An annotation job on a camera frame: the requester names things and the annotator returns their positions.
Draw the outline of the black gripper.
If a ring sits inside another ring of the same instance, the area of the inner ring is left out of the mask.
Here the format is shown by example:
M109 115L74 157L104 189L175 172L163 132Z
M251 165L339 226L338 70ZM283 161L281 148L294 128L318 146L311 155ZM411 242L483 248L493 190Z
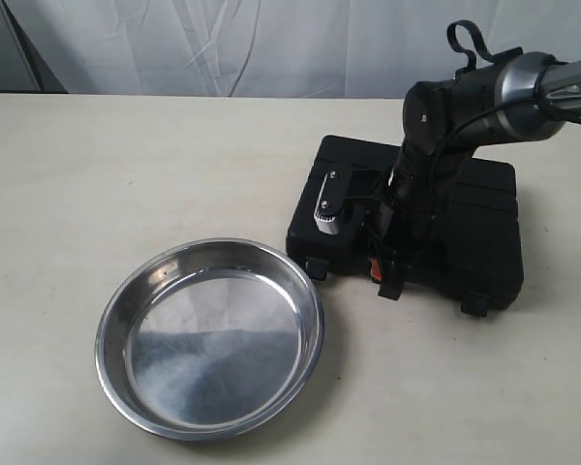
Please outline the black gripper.
M348 274L369 271L378 295L399 299L405 272L426 247L460 171L456 149L424 155L410 144L358 144L350 150Z

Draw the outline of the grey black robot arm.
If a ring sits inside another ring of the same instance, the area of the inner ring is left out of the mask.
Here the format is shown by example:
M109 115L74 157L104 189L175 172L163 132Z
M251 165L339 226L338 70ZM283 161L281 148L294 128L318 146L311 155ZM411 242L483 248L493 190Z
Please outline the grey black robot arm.
M370 229L371 277L382 297L400 297L433 239L448 194L478 148L548 140L581 125L581 60L513 48L476 55L449 80L420 81L403 104L404 139Z

